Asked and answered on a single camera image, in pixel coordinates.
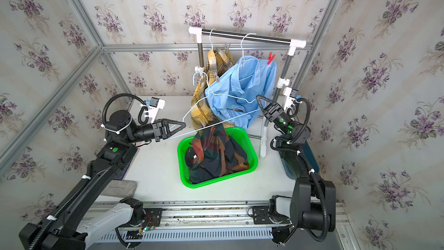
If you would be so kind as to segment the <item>dark multicolour plaid shirt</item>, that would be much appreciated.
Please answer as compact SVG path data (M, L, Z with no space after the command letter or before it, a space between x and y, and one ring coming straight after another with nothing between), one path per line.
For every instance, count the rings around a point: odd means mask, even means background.
M250 168L247 153L222 124L199 131L185 151L188 180L200 184Z

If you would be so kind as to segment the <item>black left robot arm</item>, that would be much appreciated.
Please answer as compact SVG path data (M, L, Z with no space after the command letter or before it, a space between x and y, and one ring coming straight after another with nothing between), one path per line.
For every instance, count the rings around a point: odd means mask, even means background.
M121 97L140 102L138 117L127 110L107 115L111 104ZM167 140L186 127L185 122L156 119L165 101L152 98L143 101L128 93L113 96L102 111L101 127L105 129L104 147L64 200L38 224L28 223L19 233L27 250L86 250L112 229L130 223L138 225L145 212L141 201L126 197L115 208L97 216L85 225L81 221L98 196L129 165L141 146Z

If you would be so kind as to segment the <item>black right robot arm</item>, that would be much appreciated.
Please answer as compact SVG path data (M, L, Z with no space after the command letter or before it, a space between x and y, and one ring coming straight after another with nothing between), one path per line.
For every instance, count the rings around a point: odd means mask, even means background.
M305 230L316 242L323 242L336 229L336 188L310 163L303 147L310 137L311 106L307 99L293 100L289 109L258 95L256 100L265 119L280 135L270 143L289 168L295 183L291 196L273 195L268 216L278 224L271 231L277 245L285 245L297 229Z

